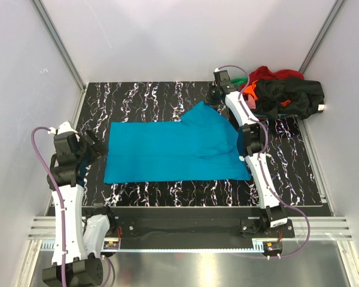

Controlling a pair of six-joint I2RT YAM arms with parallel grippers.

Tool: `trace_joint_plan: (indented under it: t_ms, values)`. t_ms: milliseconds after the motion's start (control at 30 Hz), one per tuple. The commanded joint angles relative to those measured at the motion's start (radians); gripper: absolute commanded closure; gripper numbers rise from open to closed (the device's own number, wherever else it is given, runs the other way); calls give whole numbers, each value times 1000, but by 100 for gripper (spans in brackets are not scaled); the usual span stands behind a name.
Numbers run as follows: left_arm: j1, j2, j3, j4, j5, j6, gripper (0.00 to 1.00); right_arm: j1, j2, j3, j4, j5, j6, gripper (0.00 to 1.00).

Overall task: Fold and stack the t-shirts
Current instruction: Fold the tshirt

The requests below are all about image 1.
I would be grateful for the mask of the blue t shirt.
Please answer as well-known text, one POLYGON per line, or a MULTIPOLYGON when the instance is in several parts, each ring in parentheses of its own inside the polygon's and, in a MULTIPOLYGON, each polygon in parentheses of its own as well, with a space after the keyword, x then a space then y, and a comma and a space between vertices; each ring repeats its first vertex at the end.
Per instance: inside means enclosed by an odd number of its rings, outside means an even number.
POLYGON ((113 122, 104 182, 248 181, 237 139, 229 120, 204 102, 179 121, 113 122))

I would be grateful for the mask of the black mesh t shirt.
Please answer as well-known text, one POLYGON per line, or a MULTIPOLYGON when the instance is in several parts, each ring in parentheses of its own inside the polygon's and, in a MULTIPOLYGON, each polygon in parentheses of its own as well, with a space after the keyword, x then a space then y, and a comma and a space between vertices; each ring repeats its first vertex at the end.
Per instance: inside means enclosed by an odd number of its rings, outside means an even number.
POLYGON ((306 119, 320 111, 324 104, 324 92, 319 81, 287 78, 256 82, 257 96, 254 112, 269 119, 280 115, 296 115, 306 119))

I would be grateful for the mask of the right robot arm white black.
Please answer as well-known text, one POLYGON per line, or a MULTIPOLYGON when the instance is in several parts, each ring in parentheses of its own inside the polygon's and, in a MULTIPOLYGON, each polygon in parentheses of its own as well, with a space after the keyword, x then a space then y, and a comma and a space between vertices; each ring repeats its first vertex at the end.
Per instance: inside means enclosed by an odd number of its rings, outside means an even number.
POLYGON ((221 99, 239 125, 238 150, 240 159, 249 167, 259 197, 258 231, 267 237, 278 237, 287 226, 288 216, 267 166, 266 151, 269 137, 264 124, 252 113, 243 92, 229 77, 225 66, 214 70, 214 83, 209 92, 213 101, 221 99))

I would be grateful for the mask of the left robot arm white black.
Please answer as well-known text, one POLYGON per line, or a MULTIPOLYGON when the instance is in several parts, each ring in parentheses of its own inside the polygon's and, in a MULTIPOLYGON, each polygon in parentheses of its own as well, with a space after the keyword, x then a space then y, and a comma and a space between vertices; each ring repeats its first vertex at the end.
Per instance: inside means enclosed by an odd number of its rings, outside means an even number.
POLYGON ((87 166, 107 153, 93 131, 79 134, 69 123, 51 129, 55 153, 47 168, 55 210, 52 266, 42 271, 47 286, 99 286, 103 281, 101 251, 117 222, 105 207, 82 217, 87 166))

